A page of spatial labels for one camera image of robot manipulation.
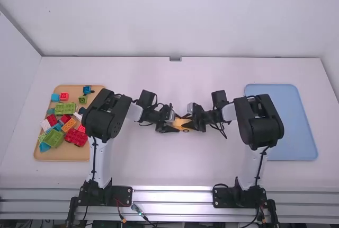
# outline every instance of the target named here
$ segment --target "blue tray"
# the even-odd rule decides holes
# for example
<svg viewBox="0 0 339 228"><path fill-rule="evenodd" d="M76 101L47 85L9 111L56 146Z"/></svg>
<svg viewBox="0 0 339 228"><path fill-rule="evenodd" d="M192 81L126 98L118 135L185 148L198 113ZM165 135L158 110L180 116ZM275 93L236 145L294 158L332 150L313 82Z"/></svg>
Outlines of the blue tray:
<svg viewBox="0 0 339 228"><path fill-rule="evenodd" d="M318 151L298 89L291 84L249 84L245 95L269 94L285 127L269 156L275 161L312 161Z"/></svg>

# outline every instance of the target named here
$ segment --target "lego brick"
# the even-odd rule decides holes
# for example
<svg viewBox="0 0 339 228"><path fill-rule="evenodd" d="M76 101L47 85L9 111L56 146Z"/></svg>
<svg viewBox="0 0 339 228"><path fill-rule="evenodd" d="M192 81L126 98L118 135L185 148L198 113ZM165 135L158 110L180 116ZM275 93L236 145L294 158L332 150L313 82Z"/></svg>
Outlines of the lego brick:
<svg viewBox="0 0 339 228"><path fill-rule="evenodd" d="M67 123L64 124L64 126L61 128L65 133L68 132L71 128L75 127L76 121L71 118Z"/></svg>
<svg viewBox="0 0 339 228"><path fill-rule="evenodd" d="M91 86L84 86L83 87L83 93L84 94L90 94L91 93Z"/></svg>
<svg viewBox="0 0 339 228"><path fill-rule="evenodd" d="M49 128L51 128L51 125L49 124L47 119L44 119L42 122L40 122L40 125L44 132L46 132Z"/></svg>
<svg viewBox="0 0 339 228"><path fill-rule="evenodd" d="M63 115L60 120L63 122L63 124L67 123L72 117L70 115Z"/></svg>
<svg viewBox="0 0 339 228"><path fill-rule="evenodd" d="M63 115L65 111L65 103L57 103L55 106L55 115Z"/></svg>
<svg viewBox="0 0 339 228"><path fill-rule="evenodd" d="M81 108L79 109L78 113L79 113L80 115L82 115L82 114L85 113L85 111L86 111L86 109L85 109L84 107L81 107Z"/></svg>
<svg viewBox="0 0 339 228"><path fill-rule="evenodd" d="M54 114L54 111L55 111L55 109L51 108L51 109L48 109L46 113L47 114Z"/></svg>
<svg viewBox="0 0 339 228"><path fill-rule="evenodd" d="M56 123L54 126L46 130L46 134L49 133L49 131L51 131L52 129L56 131L61 131L61 128L62 128L61 124Z"/></svg>
<svg viewBox="0 0 339 228"><path fill-rule="evenodd" d="M72 143L75 137L75 129L71 128L65 135L65 141Z"/></svg>
<svg viewBox="0 0 339 228"><path fill-rule="evenodd" d="M48 123L50 124L50 126L54 126L58 123L58 119L55 117L54 114L47 116L46 119L48 120Z"/></svg>
<svg viewBox="0 0 339 228"><path fill-rule="evenodd" d="M87 96L82 95L81 97L79 97L79 103L80 104L87 104Z"/></svg>
<svg viewBox="0 0 339 228"><path fill-rule="evenodd" d="M43 142L43 139L44 139L45 137L46 137L46 134L45 134L45 133L40 134L39 137L38 137L39 142L42 143L42 142Z"/></svg>
<svg viewBox="0 0 339 228"><path fill-rule="evenodd" d="M43 142L51 147L58 147L62 144L63 140L64 134L60 131L52 129L43 139Z"/></svg>
<svg viewBox="0 0 339 228"><path fill-rule="evenodd" d="M59 102L60 101L60 96L58 94L52 94L51 101L52 102Z"/></svg>
<svg viewBox="0 0 339 228"><path fill-rule="evenodd" d="M76 104L73 102L67 102L64 104L65 109L64 109L64 114L73 114L76 110Z"/></svg>
<svg viewBox="0 0 339 228"><path fill-rule="evenodd" d="M40 149L41 152L46 152L50 148L51 148L51 146L47 145L45 142L41 142L40 145L39 145L39 149Z"/></svg>
<svg viewBox="0 0 339 228"><path fill-rule="evenodd" d="M78 131L81 131L82 133L86 133L86 128L83 127L83 125L80 125L78 128Z"/></svg>
<svg viewBox="0 0 339 228"><path fill-rule="evenodd" d="M81 122L83 116L81 116L78 112L74 112L73 115Z"/></svg>
<svg viewBox="0 0 339 228"><path fill-rule="evenodd" d="M64 92L64 93L60 94L60 100L61 101L67 101L68 98L69 98L69 94L68 93Z"/></svg>

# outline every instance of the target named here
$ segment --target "yellow lego brick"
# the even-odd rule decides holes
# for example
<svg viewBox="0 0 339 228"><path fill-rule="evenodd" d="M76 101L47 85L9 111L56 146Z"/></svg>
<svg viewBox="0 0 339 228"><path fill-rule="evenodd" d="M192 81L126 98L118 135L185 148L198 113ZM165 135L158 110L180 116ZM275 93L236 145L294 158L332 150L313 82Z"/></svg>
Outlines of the yellow lego brick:
<svg viewBox="0 0 339 228"><path fill-rule="evenodd" d="M64 124L64 126L61 128L65 133L68 132L71 128L75 127L76 121L71 118L70 120L67 121L67 123Z"/></svg>

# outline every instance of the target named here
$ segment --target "green lego brick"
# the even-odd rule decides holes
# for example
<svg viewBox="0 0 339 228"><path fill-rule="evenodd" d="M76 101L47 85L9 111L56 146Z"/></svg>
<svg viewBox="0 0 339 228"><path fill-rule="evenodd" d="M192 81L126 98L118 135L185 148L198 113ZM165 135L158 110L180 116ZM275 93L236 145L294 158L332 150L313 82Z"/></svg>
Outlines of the green lego brick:
<svg viewBox="0 0 339 228"><path fill-rule="evenodd" d="M65 112L65 103L57 103L55 106L54 114L55 115L63 115Z"/></svg>
<svg viewBox="0 0 339 228"><path fill-rule="evenodd" d="M43 142L43 139L45 139L45 137L46 137L46 134L45 134L45 133L39 135L39 137L38 137L39 142L42 143L42 142Z"/></svg>
<svg viewBox="0 0 339 228"><path fill-rule="evenodd" d="M43 139L43 142L45 142L47 145L51 147L58 147L61 145L63 141L64 141L63 133L56 131L54 129L52 129Z"/></svg>
<svg viewBox="0 0 339 228"><path fill-rule="evenodd" d="M73 114L76 110L76 104L73 102L67 102L64 104L65 109L64 109L64 114Z"/></svg>
<svg viewBox="0 0 339 228"><path fill-rule="evenodd" d="M86 104L87 103L87 96L82 95L81 97L79 97L79 103L80 104Z"/></svg>

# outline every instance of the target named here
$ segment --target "connector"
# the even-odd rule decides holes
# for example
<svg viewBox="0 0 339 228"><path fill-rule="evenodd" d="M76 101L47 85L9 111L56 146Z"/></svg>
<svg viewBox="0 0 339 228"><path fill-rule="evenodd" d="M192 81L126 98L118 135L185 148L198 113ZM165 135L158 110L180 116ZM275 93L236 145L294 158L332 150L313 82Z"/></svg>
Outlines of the connector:
<svg viewBox="0 0 339 228"><path fill-rule="evenodd" d="M135 204L132 204L131 209L139 214L142 218L145 218L143 211Z"/></svg>

